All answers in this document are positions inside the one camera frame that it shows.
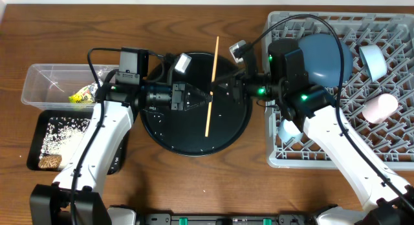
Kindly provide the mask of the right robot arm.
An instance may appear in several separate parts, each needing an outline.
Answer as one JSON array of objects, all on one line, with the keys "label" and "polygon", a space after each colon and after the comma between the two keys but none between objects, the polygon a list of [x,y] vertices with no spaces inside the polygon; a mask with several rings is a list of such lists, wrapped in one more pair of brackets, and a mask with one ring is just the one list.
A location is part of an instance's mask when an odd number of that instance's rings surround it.
[{"label": "right robot arm", "polygon": [[282,117],[316,142],[356,193],[363,210],[330,206],[313,214],[313,224],[412,224],[413,186],[377,157],[347,123],[337,101],[309,79],[304,51],[293,39],[268,46],[270,72],[257,71],[252,44],[240,41],[229,48],[243,70],[221,76],[213,86],[227,84],[235,101],[247,97],[274,101]]}]

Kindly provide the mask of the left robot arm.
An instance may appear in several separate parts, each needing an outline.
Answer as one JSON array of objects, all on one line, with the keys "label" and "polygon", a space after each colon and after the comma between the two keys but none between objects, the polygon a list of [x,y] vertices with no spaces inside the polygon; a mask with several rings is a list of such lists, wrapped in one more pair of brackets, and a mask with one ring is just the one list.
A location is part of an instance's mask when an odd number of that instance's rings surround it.
[{"label": "left robot arm", "polygon": [[136,224],[126,207],[105,207],[102,191],[114,156],[145,106],[187,111],[213,100],[213,94],[183,82],[166,85],[104,83],[85,135],[51,185],[38,184],[30,196],[33,224]]}]

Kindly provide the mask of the yellow foil snack wrapper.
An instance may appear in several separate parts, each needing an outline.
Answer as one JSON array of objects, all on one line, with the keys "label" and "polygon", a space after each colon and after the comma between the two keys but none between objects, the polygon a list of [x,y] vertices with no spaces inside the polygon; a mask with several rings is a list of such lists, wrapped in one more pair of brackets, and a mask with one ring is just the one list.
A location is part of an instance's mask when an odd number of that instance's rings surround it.
[{"label": "yellow foil snack wrapper", "polygon": [[95,103],[98,85],[92,83],[82,87],[78,92],[69,96],[70,103]]}]

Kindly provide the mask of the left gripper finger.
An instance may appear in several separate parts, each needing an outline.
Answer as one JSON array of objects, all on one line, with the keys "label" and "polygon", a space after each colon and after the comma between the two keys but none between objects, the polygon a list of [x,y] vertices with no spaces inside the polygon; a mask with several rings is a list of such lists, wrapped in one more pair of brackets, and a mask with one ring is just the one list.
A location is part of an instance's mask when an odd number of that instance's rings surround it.
[{"label": "left gripper finger", "polygon": [[204,92],[202,90],[200,90],[199,88],[196,88],[195,86],[186,83],[184,86],[184,94],[187,97],[190,96],[199,96],[199,97],[203,97],[203,98],[211,98],[212,94],[211,93],[207,93]]},{"label": "left gripper finger", "polygon": [[184,104],[184,111],[188,111],[206,105],[211,101],[211,98],[188,98]]}]

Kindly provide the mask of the white rice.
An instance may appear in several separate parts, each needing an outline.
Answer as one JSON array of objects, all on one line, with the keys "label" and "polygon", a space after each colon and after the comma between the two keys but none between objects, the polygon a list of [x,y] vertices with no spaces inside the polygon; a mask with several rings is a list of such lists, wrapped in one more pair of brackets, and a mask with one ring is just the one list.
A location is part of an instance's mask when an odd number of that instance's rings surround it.
[{"label": "white rice", "polygon": [[46,155],[61,155],[62,162],[58,171],[64,169],[77,150],[86,130],[77,130],[72,125],[72,127],[65,126],[62,129],[58,129],[58,135],[48,134],[43,140],[41,158]]}]

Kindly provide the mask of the light blue plastic cup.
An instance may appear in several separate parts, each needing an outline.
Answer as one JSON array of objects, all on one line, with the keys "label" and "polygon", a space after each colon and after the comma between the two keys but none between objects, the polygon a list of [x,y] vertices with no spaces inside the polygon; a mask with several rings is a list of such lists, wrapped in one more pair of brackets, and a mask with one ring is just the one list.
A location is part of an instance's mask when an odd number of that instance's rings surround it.
[{"label": "light blue plastic cup", "polygon": [[280,123],[278,135],[284,143],[288,143],[291,139],[299,142],[303,137],[303,133],[296,127],[294,122],[288,120],[283,120]]}]

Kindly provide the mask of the pink plastic cup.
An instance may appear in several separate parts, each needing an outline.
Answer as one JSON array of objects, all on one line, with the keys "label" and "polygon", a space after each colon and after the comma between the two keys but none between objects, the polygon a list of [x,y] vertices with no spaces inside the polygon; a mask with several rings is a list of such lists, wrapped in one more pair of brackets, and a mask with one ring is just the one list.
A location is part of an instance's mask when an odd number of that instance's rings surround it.
[{"label": "pink plastic cup", "polygon": [[398,108],[398,100],[392,94],[381,94],[364,104],[362,114],[370,123],[382,123]]}]

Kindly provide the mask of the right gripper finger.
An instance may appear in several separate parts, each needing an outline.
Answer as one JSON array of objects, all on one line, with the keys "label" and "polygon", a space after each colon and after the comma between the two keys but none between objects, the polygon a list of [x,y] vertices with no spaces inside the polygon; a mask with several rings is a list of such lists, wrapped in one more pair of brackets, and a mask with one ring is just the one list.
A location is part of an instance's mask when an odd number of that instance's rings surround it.
[{"label": "right gripper finger", "polygon": [[212,82],[212,85],[219,85],[221,83],[225,83],[229,79],[234,78],[234,77],[236,77],[238,75],[243,74],[244,71],[245,71],[244,69],[236,69],[236,70],[234,70],[232,72],[229,72],[226,75],[219,76],[218,78],[215,79],[215,81]]},{"label": "right gripper finger", "polygon": [[218,84],[214,87],[214,90],[225,96],[233,96],[235,87],[230,84]]}]

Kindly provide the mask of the brown walnut cookie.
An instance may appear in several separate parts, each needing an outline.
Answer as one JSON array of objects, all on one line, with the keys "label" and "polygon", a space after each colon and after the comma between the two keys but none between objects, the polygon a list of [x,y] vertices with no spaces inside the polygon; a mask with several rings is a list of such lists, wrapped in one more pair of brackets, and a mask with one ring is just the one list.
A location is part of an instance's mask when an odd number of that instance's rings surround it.
[{"label": "brown walnut cookie", "polygon": [[58,169],[61,162],[61,155],[46,155],[39,160],[38,167],[40,169]]}]

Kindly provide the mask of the dark blue plate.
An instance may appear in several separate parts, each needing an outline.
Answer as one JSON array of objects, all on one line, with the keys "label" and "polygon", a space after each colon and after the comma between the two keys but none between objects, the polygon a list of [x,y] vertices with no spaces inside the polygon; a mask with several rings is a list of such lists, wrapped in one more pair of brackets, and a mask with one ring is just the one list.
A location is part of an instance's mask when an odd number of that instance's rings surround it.
[{"label": "dark blue plate", "polygon": [[340,53],[335,38],[328,34],[312,34],[298,42],[303,52],[309,82],[324,87],[337,87],[340,79]]}]

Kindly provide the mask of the light blue bowl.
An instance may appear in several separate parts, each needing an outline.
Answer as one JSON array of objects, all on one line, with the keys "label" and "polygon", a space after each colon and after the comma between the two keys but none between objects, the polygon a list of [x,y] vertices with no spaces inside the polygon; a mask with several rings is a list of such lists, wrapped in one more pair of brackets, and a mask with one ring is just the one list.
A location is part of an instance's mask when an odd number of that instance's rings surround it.
[{"label": "light blue bowl", "polygon": [[381,49],[376,45],[359,47],[362,63],[367,68],[371,81],[377,81],[387,74],[387,65]]}]

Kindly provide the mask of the wooden chopstick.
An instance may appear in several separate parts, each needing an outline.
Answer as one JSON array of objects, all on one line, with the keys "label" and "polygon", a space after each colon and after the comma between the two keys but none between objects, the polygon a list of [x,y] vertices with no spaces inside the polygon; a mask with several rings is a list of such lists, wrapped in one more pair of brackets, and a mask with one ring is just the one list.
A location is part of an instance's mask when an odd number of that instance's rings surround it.
[{"label": "wooden chopstick", "polygon": [[[213,96],[213,82],[215,81],[216,72],[217,72],[218,51],[219,51],[219,36],[217,36],[216,44],[215,44],[215,52],[214,52],[213,67],[212,67],[212,78],[211,78],[212,86],[210,90],[210,96]],[[211,116],[212,116],[212,101],[210,101],[208,104],[208,112],[207,112],[207,117],[206,117],[206,128],[205,128],[205,134],[204,134],[205,137],[209,137]]]}]

